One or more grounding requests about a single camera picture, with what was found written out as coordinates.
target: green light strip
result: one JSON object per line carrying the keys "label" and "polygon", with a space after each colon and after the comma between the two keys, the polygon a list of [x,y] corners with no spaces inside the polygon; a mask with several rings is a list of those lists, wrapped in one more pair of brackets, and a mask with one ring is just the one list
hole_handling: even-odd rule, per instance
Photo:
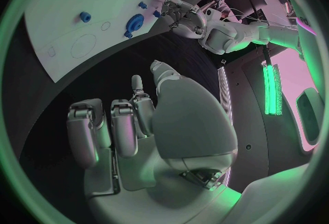
{"label": "green light strip", "polygon": [[275,89],[276,89],[276,115],[282,115],[282,85],[280,78],[280,71],[278,65],[273,66],[274,70],[274,81],[275,81]]}
{"label": "green light strip", "polygon": [[269,77],[268,77],[266,66],[263,67],[263,73],[264,73],[264,83],[265,83],[265,114],[269,114],[270,91],[269,91]]}
{"label": "green light strip", "polygon": [[275,90],[275,81],[272,65],[267,66],[268,77],[269,77],[269,91],[270,91],[270,114],[276,113],[276,90]]}

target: black floor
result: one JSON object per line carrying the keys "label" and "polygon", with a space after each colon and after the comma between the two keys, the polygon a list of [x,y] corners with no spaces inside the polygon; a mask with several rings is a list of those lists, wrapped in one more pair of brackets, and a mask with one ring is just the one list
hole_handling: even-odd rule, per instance
{"label": "black floor", "polygon": [[95,223],[83,193],[83,170],[75,163],[67,139],[68,107],[76,101],[100,98],[105,111],[114,99],[132,96],[131,77],[143,79],[156,105],[150,72],[153,60],[163,61],[192,78],[219,100],[217,68],[197,41],[172,33],[133,45],[97,64],[71,83],[44,110],[25,143],[20,163],[38,190],[75,223]]}

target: pink light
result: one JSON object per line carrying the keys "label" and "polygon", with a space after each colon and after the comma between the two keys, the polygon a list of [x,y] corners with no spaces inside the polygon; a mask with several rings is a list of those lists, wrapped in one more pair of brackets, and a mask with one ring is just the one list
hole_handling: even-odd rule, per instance
{"label": "pink light", "polygon": [[308,32],[310,32],[310,33],[316,35],[316,32],[315,32],[310,26],[308,26],[308,25],[306,25],[304,22],[302,22],[299,18],[296,19],[296,22],[297,22],[297,24],[298,24],[300,27],[302,27],[302,28],[304,28],[305,30],[307,30]]}
{"label": "pink light", "polygon": [[273,65],[279,66],[282,92],[296,120],[303,150],[310,151],[315,146],[310,145],[306,140],[296,105],[296,99],[305,89],[314,88],[317,91],[307,65],[299,58],[298,52],[290,48],[271,57],[271,61]]}

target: blue object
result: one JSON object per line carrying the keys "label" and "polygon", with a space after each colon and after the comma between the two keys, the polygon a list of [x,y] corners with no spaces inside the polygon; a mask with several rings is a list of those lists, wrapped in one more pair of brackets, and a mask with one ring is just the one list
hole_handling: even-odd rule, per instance
{"label": "blue object", "polygon": [[139,2],[138,6],[140,6],[142,9],[147,9],[148,6],[142,1],[142,2]]}
{"label": "blue object", "polygon": [[124,36],[131,39],[133,37],[132,32],[139,30],[144,23],[144,16],[141,14],[136,14],[132,16],[130,20],[128,20],[126,29],[127,31],[124,33]]}
{"label": "blue object", "polygon": [[157,18],[161,18],[161,13],[158,12],[157,10],[155,12],[153,12],[153,15]]}
{"label": "blue object", "polygon": [[89,20],[92,19],[92,16],[91,16],[88,12],[81,12],[81,13],[80,13],[80,19],[81,19],[83,22],[88,22]]}

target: drawn circle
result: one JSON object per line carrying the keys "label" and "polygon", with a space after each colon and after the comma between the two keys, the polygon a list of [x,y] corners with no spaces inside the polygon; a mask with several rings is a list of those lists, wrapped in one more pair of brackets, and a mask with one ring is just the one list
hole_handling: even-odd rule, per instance
{"label": "drawn circle", "polygon": [[107,22],[103,23],[103,25],[101,26],[101,30],[106,31],[110,26],[111,26],[111,23],[107,21]]}
{"label": "drawn circle", "polygon": [[82,35],[79,39],[77,39],[72,48],[71,55],[73,58],[79,59],[85,57],[88,53],[90,53],[96,45],[96,36],[92,34]]}

